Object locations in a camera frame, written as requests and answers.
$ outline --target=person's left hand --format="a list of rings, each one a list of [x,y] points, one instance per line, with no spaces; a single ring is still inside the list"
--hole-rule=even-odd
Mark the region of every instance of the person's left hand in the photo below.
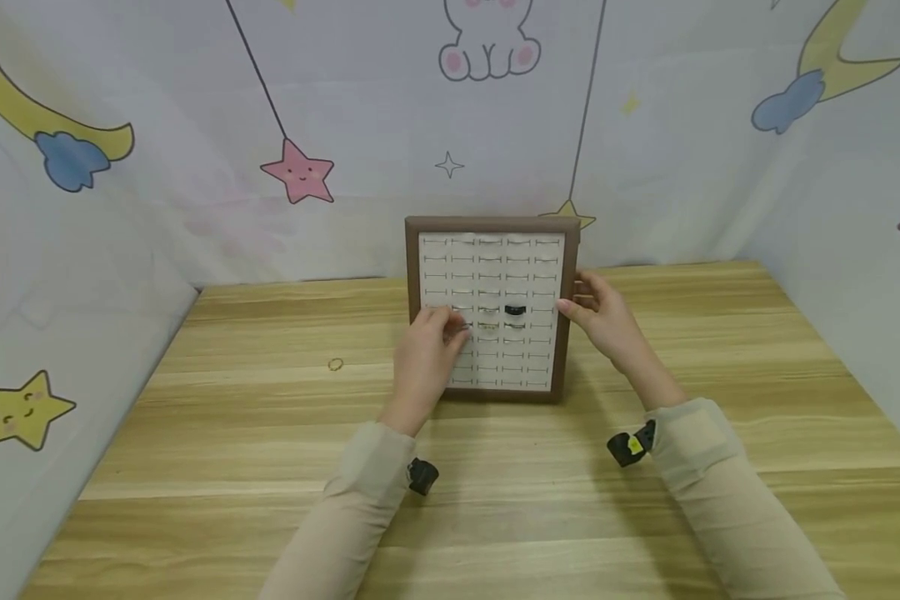
[[[378,421],[416,437],[448,386],[457,355],[470,337],[460,313],[425,307],[393,353],[393,398]]]

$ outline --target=yellow star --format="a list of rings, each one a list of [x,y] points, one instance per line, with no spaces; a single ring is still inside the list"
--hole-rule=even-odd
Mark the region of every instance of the yellow star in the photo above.
[[[75,408],[75,402],[53,396],[46,371],[33,375],[19,390],[0,389],[0,442],[16,438],[27,448],[40,450],[50,423]]]
[[[585,217],[582,214],[577,213],[577,208],[573,206],[573,201],[568,200],[560,206],[557,212],[545,212],[543,215],[538,215],[540,217],[577,217],[580,219],[580,228],[586,228],[591,225],[594,221],[596,221],[596,217]]]
[[[640,100],[636,97],[636,93],[631,90],[631,95],[627,99],[627,103],[625,103],[624,107],[621,108],[622,113],[627,116],[633,114],[634,110],[640,108]]]

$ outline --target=finger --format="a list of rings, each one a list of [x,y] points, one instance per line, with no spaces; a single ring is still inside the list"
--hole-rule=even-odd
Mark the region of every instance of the finger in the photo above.
[[[457,330],[461,329],[465,324],[467,324],[467,319],[463,318],[463,315],[457,311],[452,311],[450,313],[450,318],[447,319],[444,331],[446,331],[446,333],[457,333]]]
[[[457,360],[457,355],[460,354],[464,343],[467,343],[469,339],[469,329],[461,329],[450,338],[450,341],[447,343],[447,353],[450,355],[451,361]]]
[[[452,314],[454,314],[453,310],[449,306],[440,306],[440,308],[433,309],[427,321],[427,327],[442,331],[448,324],[448,321],[450,321],[450,315]]]
[[[414,326],[418,324],[426,323],[430,320],[430,315],[433,314],[433,308],[431,306],[424,306],[424,308],[420,309],[420,312],[417,313],[417,316],[413,318]]]
[[[599,313],[599,312],[600,312],[600,304],[597,303],[597,299],[596,299],[595,297],[590,297],[590,296],[574,296],[574,297],[572,297],[572,300],[573,300],[575,303],[580,304],[583,308],[586,308],[586,309],[588,309],[588,310],[592,310],[592,311],[594,311],[595,313]]]
[[[581,271],[577,273],[577,277],[590,287],[591,295],[597,299],[597,303],[603,304],[609,301],[610,294],[613,294],[613,287],[610,287],[607,279],[600,277],[594,271]]]
[[[584,296],[593,296],[593,290],[589,283],[576,282],[574,285],[574,294],[582,294]]]
[[[564,317],[569,318],[570,321],[575,322],[584,329],[587,328],[587,325],[592,318],[597,316],[597,314],[589,308],[583,308],[580,304],[569,301],[569,299],[565,297],[558,299],[557,310],[560,311],[560,314]]]

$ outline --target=brown wooden frame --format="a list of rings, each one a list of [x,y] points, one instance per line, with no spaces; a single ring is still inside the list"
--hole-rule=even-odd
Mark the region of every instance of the brown wooden frame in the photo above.
[[[576,217],[407,217],[407,290],[410,298],[410,321],[420,312],[420,233],[563,233],[563,273],[560,298],[572,298],[577,279],[577,250],[580,246],[580,220]],[[445,398],[479,400],[479,402],[558,403],[563,398],[563,379],[568,364],[570,321],[557,318],[553,377],[549,392],[513,390],[474,390],[470,387],[448,387]]]

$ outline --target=blue cloud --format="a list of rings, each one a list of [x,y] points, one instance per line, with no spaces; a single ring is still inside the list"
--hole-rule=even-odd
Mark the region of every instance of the blue cloud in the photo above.
[[[60,189],[78,192],[92,188],[93,174],[110,168],[110,159],[97,144],[70,133],[39,132],[33,141],[43,153],[47,175]]]
[[[751,119],[753,126],[761,132],[776,130],[777,135],[786,132],[793,121],[810,113],[810,108],[820,102],[826,87],[820,69],[800,75],[786,91],[773,94],[757,105]]]

